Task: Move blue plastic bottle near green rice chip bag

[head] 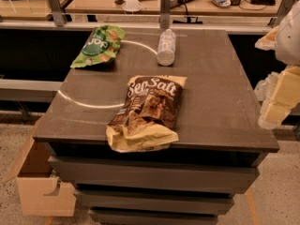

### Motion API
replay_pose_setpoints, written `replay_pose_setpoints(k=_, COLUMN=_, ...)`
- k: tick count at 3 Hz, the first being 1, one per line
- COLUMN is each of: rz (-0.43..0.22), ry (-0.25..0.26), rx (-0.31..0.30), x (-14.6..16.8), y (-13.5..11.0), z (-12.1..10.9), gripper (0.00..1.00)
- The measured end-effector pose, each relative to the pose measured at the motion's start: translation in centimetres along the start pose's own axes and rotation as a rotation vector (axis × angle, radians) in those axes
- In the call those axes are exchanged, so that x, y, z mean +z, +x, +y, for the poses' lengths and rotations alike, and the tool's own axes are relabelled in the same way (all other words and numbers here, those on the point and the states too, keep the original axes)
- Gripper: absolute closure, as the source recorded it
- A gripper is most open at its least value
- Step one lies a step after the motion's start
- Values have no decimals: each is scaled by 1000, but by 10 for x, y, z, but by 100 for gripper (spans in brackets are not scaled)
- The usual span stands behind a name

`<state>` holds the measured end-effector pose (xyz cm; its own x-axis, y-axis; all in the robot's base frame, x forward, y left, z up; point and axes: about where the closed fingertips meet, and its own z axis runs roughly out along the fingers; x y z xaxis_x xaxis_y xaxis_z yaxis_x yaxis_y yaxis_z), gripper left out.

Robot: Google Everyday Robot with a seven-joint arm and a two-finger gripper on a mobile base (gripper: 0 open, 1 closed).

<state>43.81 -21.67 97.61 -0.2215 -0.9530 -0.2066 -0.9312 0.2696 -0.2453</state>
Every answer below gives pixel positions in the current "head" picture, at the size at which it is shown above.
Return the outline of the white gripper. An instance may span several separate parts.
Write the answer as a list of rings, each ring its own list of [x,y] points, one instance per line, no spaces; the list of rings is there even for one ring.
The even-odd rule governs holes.
[[[276,26],[259,38],[255,47],[264,51],[274,50],[277,33]],[[254,92],[262,102],[259,126],[265,129],[279,127],[300,102],[300,67],[286,66],[280,73],[270,73],[257,83]]]

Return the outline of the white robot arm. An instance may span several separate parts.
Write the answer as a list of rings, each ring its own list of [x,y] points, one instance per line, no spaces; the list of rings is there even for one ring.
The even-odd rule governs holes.
[[[300,103],[300,1],[255,47],[274,50],[276,59],[287,65],[280,73],[272,72],[266,78],[258,123],[261,128],[274,129]]]

